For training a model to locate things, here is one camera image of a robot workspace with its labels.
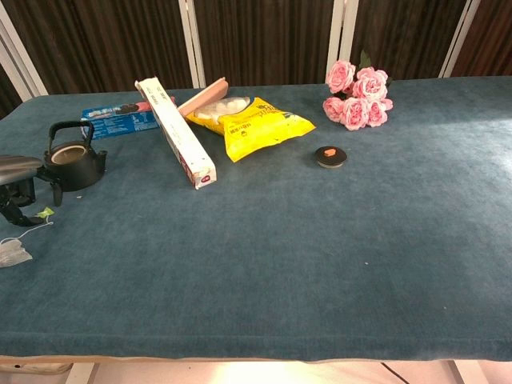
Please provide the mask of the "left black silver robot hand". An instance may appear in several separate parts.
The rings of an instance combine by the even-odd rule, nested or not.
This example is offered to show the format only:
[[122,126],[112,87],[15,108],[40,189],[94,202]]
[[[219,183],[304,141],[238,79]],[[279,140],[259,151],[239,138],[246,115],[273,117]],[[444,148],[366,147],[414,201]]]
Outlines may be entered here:
[[27,156],[1,156],[1,214],[13,225],[31,227],[43,224],[38,216],[27,217],[21,207],[36,200],[34,178],[48,182],[53,191],[54,204],[62,204],[61,179],[48,170],[38,158]]

